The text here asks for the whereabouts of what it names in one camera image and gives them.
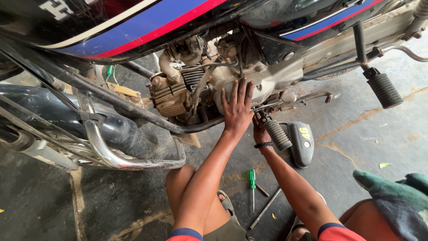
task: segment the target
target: motorcycle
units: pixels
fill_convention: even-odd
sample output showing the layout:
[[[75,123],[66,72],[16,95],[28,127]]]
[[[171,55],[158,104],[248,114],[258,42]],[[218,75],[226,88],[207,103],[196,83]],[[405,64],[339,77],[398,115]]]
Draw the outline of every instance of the motorcycle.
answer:
[[[183,143],[224,121],[220,90],[229,96],[242,78],[254,81],[252,110],[282,151],[292,144],[272,114],[333,97],[291,87],[361,67],[391,108],[403,99],[370,61],[393,49],[428,61],[400,45],[421,37],[428,0],[16,0],[0,12],[0,80],[26,70],[43,86],[0,85],[2,146],[70,170],[182,167]],[[147,55],[156,73],[133,61]],[[103,78],[100,67],[114,65],[150,80],[161,116],[109,82],[111,68]],[[170,132],[178,160],[153,157],[148,122]]]

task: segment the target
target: white stripe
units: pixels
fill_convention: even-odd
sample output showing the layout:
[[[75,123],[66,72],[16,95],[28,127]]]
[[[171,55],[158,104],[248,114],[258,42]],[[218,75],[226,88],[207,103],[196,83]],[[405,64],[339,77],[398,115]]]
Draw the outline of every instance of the white stripe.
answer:
[[[79,34],[77,36],[74,36],[74,37],[72,37],[70,39],[67,39],[67,40],[64,40],[62,42],[59,42],[57,44],[52,44],[52,45],[38,45],[38,46],[42,47],[42,48],[61,48],[61,47],[68,46],[70,44],[74,44],[74,43],[76,43],[78,41],[81,41],[81,40],[83,40],[85,38],[88,38],[88,37],[92,36],[93,34],[98,33],[100,31],[102,31],[102,30],[104,30],[104,29],[106,29],[106,28],[108,28],[108,27],[116,24],[117,22],[119,22],[119,21],[121,21],[121,20],[123,20],[123,19],[125,19],[125,18],[127,18],[129,16],[131,16],[132,14],[140,11],[141,9],[147,7],[148,5],[150,5],[150,4],[152,4],[152,3],[156,2],[156,1],[157,0],[144,0],[144,1],[140,2],[140,3],[138,3],[137,5],[131,7],[130,9],[124,11],[123,13],[121,13],[121,14],[119,14],[119,15],[117,15],[117,16],[115,16],[115,17],[113,17],[113,18],[111,18],[111,19],[109,19],[107,21],[105,21],[104,23],[102,23],[102,24],[100,24],[100,25],[98,25],[98,26],[96,26],[94,28],[91,28],[90,30],[88,30],[86,32],[83,32],[83,33],[81,33],[81,34]]]
[[[298,28],[298,29],[293,30],[293,31],[291,31],[291,32],[280,34],[279,36],[281,36],[281,37],[282,37],[282,36],[284,36],[284,35],[288,35],[288,34],[291,34],[291,33],[297,32],[297,31],[300,31],[300,30],[302,30],[302,29],[305,29],[305,28],[307,28],[307,27],[310,27],[310,26],[312,26],[312,25],[314,25],[314,24],[317,24],[317,23],[319,23],[319,22],[321,22],[321,21],[326,20],[327,18],[331,18],[331,17],[333,17],[334,15],[339,14],[340,12],[347,10],[348,8],[342,8],[341,10],[339,10],[339,11],[337,11],[337,12],[335,12],[335,13],[331,14],[331,15],[328,15],[328,16],[327,16],[327,17],[325,17],[325,18],[322,18],[322,19],[320,19],[320,20],[318,20],[318,21],[316,21],[316,22],[313,22],[313,23],[311,23],[311,24],[309,24],[309,25],[307,25],[307,26],[304,26],[304,27]]]

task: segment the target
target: blue stripe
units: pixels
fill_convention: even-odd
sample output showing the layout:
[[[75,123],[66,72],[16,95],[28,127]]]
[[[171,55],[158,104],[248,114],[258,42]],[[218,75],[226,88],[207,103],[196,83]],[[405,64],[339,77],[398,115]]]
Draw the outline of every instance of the blue stripe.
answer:
[[[102,54],[158,29],[204,2],[205,0],[163,0],[101,35],[55,51],[77,56]]]
[[[199,239],[200,241],[203,241],[202,235],[200,233],[196,232],[193,229],[186,229],[186,228],[184,228],[184,229],[176,229],[176,230],[172,231],[169,234],[169,237],[167,238],[167,240],[170,239],[170,238],[172,238],[172,237],[181,236],[181,235],[186,235],[186,236],[194,237],[194,238]]]
[[[354,6],[350,7],[350,8],[348,8],[347,10],[344,10],[343,12],[340,12],[340,13],[332,16],[331,18],[327,18],[326,20],[321,21],[321,22],[319,22],[317,24],[314,24],[314,25],[312,25],[310,27],[304,28],[302,30],[299,30],[299,31],[291,33],[291,34],[284,35],[282,37],[286,38],[286,39],[297,39],[297,38],[306,36],[306,35],[308,35],[310,33],[316,32],[316,31],[318,31],[318,30],[320,30],[320,29],[322,29],[324,27],[327,27],[330,24],[333,24],[333,23],[335,23],[337,21],[340,21],[341,19],[344,19],[344,18],[348,17],[349,15],[351,15],[351,14],[353,14],[353,13],[355,13],[355,12],[357,12],[357,11],[359,11],[359,10],[367,7],[367,6],[369,6],[373,2],[374,2],[374,0],[367,0],[367,1],[365,1],[361,5],[354,5]]]
[[[348,229],[339,223],[326,223],[323,226],[321,226],[321,228],[318,230],[318,239],[320,238],[320,235],[322,232],[324,232],[327,228],[331,228],[331,227],[339,227],[339,228]]]

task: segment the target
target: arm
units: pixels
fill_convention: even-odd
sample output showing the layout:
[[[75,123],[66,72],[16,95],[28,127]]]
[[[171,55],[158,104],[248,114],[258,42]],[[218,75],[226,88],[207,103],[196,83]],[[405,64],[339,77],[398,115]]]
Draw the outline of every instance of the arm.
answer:
[[[270,142],[269,134],[255,117],[253,124],[256,143]],[[314,237],[318,236],[318,230],[326,223],[341,224],[309,182],[279,157],[273,147],[261,147],[260,151],[291,207]]]
[[[189,228],[203,235],[207,219],[227,160],[233,149],[247,130],[254,115],[250,111],[254,82],[250,82],[247,91],[247,78],[240,85],[235,80],[227,103],[225,91],[221,91],[224,112],[224,131],[207,159],[199,167],[184,192],[173,230]]]

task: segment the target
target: engine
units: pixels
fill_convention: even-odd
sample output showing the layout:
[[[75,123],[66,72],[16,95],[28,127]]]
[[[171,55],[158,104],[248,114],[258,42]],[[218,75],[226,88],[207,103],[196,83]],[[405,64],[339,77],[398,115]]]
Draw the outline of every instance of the engine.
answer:
[[[263,59],[243,32],[209,41],[195,35],[162,52],[162,72],[147,85],[151,100],[162,116],[199,124],[223,114],[220,90],[225,88],[229,96],[235,79],[245,76],[254,81],[252,106],[257,106],[278,98],[303,76],[299,54],[273,66]]]

